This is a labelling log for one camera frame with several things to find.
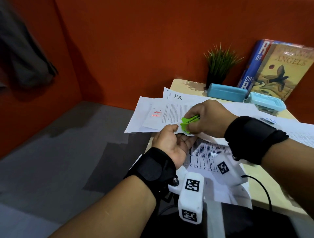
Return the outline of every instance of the person's left arm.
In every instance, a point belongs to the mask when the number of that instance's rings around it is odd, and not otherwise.
[[[177,127],[165,126],[152,142],[152,147],[161,149],[172,159],[176,169],[183,165],[196,140],[196,137],[175,135]],[[50,237],[140,237],[155,207],[156,199],[151,190],[132,175]]]

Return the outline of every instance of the wooden table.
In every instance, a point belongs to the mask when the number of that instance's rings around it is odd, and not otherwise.
[[[170,89],[185,94],[206,96],[206,94],[203,92],[204,86],[205,84],[202,83],[177,78],[173,80]],[[288,110],[280,112],[278,116],[289,119],[295,118]],[[146,150],[151,147],[152,140],[153,136],[150,138]],[[309,218],[307,213],[298,204],[290,201],[286,195],[284,195],[279,184],[261,166],[244,165],[244,168],[247,175],[257,178],[266,187],[272,201],[273,211],[287,216],[297,215],[303,218]],[[252,179],[249,179],[249,185],[252,205],[268,209],[268,199],[263,188]]]

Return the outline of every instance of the green clip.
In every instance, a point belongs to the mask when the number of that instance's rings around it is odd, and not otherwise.
[[[195,122],[195,121],[198,121],[199,120],[199,115],[195,115],[194,117],[190,118],[190,119],[187,119],[187,118],[184,118],[182,117],[182,123],[180,123],[180,126],[181,126],[181,129],[183,131],[185,131],[186,133],[190,133],[186,130],[187,128],[187,124],[191,123],[191,122]]]

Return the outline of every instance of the person's left hand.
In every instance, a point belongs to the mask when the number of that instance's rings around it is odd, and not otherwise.
[[[157,133],[152,142],[152,147],[161,149],[172,159],[176,169],[183,165],[189,149],[197,139],[196,136],[174,134],[177,129],[177,124],[166,125]]]

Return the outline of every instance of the black wristband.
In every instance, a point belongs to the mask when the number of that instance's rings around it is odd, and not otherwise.
[[[236,118],[224,137],[236,160],[245,159],[257,165],[273,144],[289,138],[285,132],[249,116]]]
[[[176,176],[176,166],[172,159],[162,150],[152,147],[130,168],[127,175],[136,175],[152,191],[156,200],[168,192],[168,184]]]

